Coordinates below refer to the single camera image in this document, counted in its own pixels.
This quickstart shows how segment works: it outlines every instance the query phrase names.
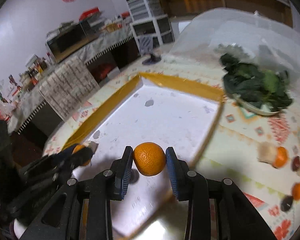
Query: mandarin orange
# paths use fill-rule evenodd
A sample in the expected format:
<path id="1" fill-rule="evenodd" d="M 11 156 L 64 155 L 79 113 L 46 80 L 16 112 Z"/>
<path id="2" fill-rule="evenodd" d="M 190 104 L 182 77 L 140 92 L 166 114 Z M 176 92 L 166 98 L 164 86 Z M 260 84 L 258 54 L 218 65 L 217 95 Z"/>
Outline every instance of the mandarin orange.
<path id="1" fill-rule="evenodd" d="M 166 165 L 164 151 L 153 142 L 139 144 L 133 151 L 133 160 L 138 171 L 144 176 L 157 175 Z"/>
<path id="2" fill-rule="evenodd" d="M 294 200 L 300 200 L 300 183 L 293 185 L 291 193 Z"/>
<path id="3" fill-rule="evenodd" d="M 81 149 L 84 148 L 84 147 L 86 147 L 86 146 L 84 146 L 84 145 L 82 145 L 82 144 L 78 144 L 78 145 L 74 148 L 72 154 L 76 153 L 77 151 L 81 150 Z M 90 160 L 87 160 L 87 161 L 86 161 L 84 164 L 82 164 L 81 166 L 87 166 L 87 165 L 90 163 L 90 161 L 91 161 L 91 159 L 90 159 Z"/>
<path id="4" fill-rule="evenodd" d="M 277 148 L 277 156 L 274 160 L 274 163 L 272 163 L 272 166 L 275 168 L 281 168 L 283 167 L 288 161 L 288 152 L 287 150 L 280 146 Z"/>

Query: wooden cabinet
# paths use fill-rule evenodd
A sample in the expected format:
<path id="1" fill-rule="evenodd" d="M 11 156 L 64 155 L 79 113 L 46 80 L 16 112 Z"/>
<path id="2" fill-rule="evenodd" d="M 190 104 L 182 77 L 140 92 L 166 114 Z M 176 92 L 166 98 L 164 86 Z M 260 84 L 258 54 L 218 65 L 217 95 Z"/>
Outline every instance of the wooden cabinet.
<path id="1" fill-rule="evenodd" d="M 169 17 L 197 16 L 214 8 L 231 8 L 254 13 L 292 27 L 289 6 L 278 0 L 160 0 Z"/>

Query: table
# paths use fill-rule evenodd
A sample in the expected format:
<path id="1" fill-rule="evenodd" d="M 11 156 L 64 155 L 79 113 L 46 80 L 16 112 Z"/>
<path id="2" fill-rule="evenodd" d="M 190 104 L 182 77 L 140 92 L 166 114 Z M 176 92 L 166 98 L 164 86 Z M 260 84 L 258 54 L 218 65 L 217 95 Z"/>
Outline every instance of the table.
<path id="1" fill-rule="evenodd" d="M 152 66 L 143 66 L 141 58 L 128 66 L 121 75 L 95 93 L 47 141 L 44 155 L 61 150 L 71 134 L 113 93 L 138 72 L 162 73 L 196 80 L 222 88 L 222 66 L 178 65 L 164 60 Z M 245 193 L 254 207 L 268 223 L 278 240 L 290 239 L 300 225 L 300 201 L 284 213 L 280 203 L 290 195 L 293 183 L 300 177 L 291 170 L 290 163 L 275 169 L 257 161 L 257 146 L 271 142 L 285 147 L 290 158 L 300 155 L 300 105 L 293 103 L 280 116 L 261 117 L 238 106 L 233 99 L 226 103 L 214 135 L 195 170 L 208 179 L 231 178 Z M 167 203 L 134 239 L 183 239 L 186 226 L 187 203 Z M 216 238 L 215 214 L 211 212 L 212 234 Z"/>
<path id="2" fill-rule="evenodd" d="M 61 66 L 65 61 L 75 57 L 80 58 L 88 67 L 102 55 L 108 53 L 114 48 L 117 48 L 118 46 L 125 44 L 132 38 L 133 35 L 130 26 L 123 27 L 86 44 L 72 55 L 61 61 L 56 68 Z M 54 71 L 54 69 L 46 70 L 44 72 L 45 77 L 47 77 L 52 71 Z M 40 109 L 47 104 L 47 101 L 39 92 L 39 87 L 43 80 L 44 79 L 42 79 L 39 84 L 37 84 L 30 92 L 27 92 L 23 96 L 18 108 L 14 110 L 8 123 L 9 133 L 18 131 L 18 134 L 20 134 L 27 124 L 31 122 L 32 118 L 40 111 Z"/>

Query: plastic food cover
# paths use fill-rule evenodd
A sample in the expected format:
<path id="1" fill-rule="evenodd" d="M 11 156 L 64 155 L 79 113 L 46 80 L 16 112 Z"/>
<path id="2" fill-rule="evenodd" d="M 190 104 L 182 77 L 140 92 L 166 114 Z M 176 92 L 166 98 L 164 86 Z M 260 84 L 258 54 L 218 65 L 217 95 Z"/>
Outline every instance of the plastic food cover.
<path id="1" fill-rule="evenodd" d="M 218 8 L 198 15 L 164 60 L 220 69 L 219 58 L 229 50 L 242 61 L 261 68 L 288 70 L 291 96 L 300 103 L 300 34 L 257 12 Z"/>

